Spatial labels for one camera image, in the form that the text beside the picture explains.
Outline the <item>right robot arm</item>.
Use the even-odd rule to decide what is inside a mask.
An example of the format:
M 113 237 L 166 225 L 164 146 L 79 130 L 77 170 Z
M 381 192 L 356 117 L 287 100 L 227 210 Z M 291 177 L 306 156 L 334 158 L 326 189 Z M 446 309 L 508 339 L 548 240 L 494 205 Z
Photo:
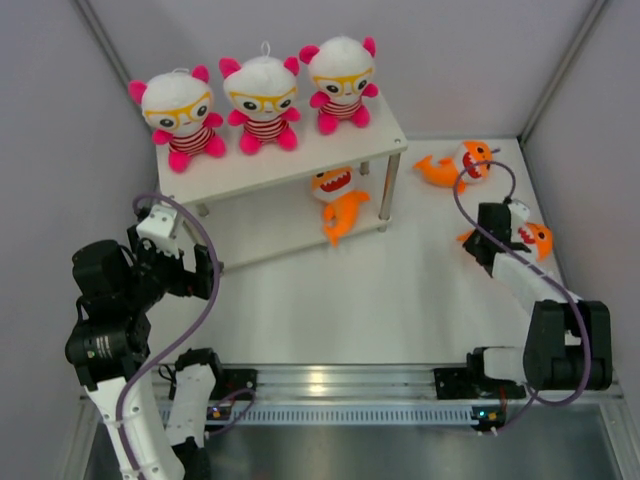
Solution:
M 483 202 L 477 226 L 458 237 L 488 275 L 529 316 L 522 370 L 510 377 L 536 391 L 608 389 L 613 381 L 611 321 L 601 301 L 584 300 L 546 272 L 553 234 L 529 220 L 519 200 Z

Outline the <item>orange shark plush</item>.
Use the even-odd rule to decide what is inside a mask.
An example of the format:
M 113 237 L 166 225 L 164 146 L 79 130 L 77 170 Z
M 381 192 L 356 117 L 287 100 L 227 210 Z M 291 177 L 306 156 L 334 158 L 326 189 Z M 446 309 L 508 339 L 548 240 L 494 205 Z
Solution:
M 323 231 L 329 243 L 337 248 L 357 223 L 360 207 L 371 197 L 358 189 L 352 167 L 344 166 L 311 177 L 311 193 L 324 204 Z
M 432 155 L 425 156 L 413 165 L 423 179 L 436 187 L 456 188 L 462 194 L 469 185 L 485 181 L 490 173 L 491 163 L 501 149 L 491 148 L 479 140 L 465 140 L 448 157 L 435 160 Z
M 543 224 L 510 223 L 507 231 L 508 233 L 504 232 L 502 236 L 499 236 L 498 231 L 493 232 L 493 235 L 527 262 L 540 263 L 552 252 L 553 234 Z M 456 241 L 477 259 L 491 259 L 493 254 L 507 253 L 504 248 L 496 246 L 476 229 L 459 235 Z

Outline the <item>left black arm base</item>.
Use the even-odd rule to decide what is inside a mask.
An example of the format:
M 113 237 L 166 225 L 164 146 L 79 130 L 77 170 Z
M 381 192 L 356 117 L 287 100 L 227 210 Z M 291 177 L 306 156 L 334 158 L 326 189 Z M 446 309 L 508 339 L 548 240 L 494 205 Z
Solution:
M 236 393 L 234 399 L 248 401 L 252 394 L 246 389 L 256 390 L 258 371 L 253 368 L 227 368 L 224 370 L 222 380 L 216 387 L 216 399 L 222 399 Z

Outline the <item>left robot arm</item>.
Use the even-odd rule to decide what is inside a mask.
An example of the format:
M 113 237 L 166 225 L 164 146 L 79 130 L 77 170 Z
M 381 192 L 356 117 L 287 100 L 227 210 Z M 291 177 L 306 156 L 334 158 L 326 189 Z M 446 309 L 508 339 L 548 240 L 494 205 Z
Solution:
M 165 294 L 208 300 L 216 285 L 214 264 L 202 245 L 196 268 L 183 255 L 154 247 L 131 254 L 115 240 L 101 240 L 72 258 L 80 288 L 78 319 L 65 346 L 67 361 L 100 412 L 125 479 L 207 479 L 206 409 L 226 376 L 210 348 L 189 349 L 175 362 L 175 392 L 163 421 L 145 369 L 151 329 L 147 313 Z

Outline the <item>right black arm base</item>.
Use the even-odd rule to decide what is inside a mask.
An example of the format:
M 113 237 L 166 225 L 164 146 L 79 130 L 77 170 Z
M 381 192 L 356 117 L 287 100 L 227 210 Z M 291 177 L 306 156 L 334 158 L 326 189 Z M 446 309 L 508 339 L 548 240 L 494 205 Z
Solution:
M 510 380 L 491 379 L 469 368 L 436 368 L 433 373 L 439 400 L 520 400 L 526 397 L 523 386 Z

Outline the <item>pink white plush with glasses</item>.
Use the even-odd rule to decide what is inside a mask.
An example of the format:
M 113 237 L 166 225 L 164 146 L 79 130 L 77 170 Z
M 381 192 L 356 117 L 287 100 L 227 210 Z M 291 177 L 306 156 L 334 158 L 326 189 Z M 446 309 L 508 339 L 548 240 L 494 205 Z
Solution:
M 309 104 L 317 111 L 321 134 L 334 133 L 344 121 L 358 128 L 369 125 L 371 114 L 364 100 L 379 94 L 373 82 L 376 53 L 377 44 L 371 36 L 361 41 L 336 36 L 301 48 L 298 58 L 307 66 L 316 88 Z

